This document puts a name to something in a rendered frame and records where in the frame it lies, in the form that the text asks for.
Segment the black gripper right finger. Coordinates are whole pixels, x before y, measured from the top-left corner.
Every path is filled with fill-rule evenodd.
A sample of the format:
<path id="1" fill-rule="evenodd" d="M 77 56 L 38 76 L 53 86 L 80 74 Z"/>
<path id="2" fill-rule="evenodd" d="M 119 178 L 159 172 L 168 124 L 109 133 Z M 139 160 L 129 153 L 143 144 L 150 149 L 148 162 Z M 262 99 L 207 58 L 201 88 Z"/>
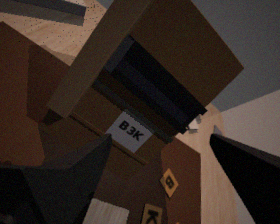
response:
<path id="1" fill-rule="evenodd" d="M 255 224 L 280 224 L 280 157 L 211 134 L 213 153 Z"/>

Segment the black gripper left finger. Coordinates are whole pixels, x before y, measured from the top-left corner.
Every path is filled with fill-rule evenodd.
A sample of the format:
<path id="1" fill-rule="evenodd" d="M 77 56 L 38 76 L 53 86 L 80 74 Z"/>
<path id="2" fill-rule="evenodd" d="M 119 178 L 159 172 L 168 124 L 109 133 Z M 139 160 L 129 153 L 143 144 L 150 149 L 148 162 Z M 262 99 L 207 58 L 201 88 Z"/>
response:
<path id="1" fill-rule="evenodd" d="M 40 166 L 0 164 L 0 198 L 28 202 L 39 224 L 83 224 L 111 146 L 107 133 Z"/>

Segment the grey flat rectangular board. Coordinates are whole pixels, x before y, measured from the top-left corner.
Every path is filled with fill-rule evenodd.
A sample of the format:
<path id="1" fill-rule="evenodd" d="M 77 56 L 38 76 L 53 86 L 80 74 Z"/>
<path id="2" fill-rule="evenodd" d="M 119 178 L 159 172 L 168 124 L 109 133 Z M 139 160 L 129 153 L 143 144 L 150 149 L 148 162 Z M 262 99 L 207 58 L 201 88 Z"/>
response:
<path id="1" fill-rule="evenodd" d="M 219 128 L 216 125 L 214 126 L 213 134 L 218 134 L 218 135 L 222 136 L 222 133 L 219 131 Z"/>

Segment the white paper ticket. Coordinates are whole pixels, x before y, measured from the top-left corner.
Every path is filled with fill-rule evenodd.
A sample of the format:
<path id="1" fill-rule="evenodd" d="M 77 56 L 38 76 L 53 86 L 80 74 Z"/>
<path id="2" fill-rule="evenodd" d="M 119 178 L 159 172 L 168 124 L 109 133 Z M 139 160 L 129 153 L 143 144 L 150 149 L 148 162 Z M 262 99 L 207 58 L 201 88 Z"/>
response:
<path id="1" fill-rule="evenodd" d="M 135 153 L 154 133 L 148 125 L 125 109 L 105 134 Z"/>

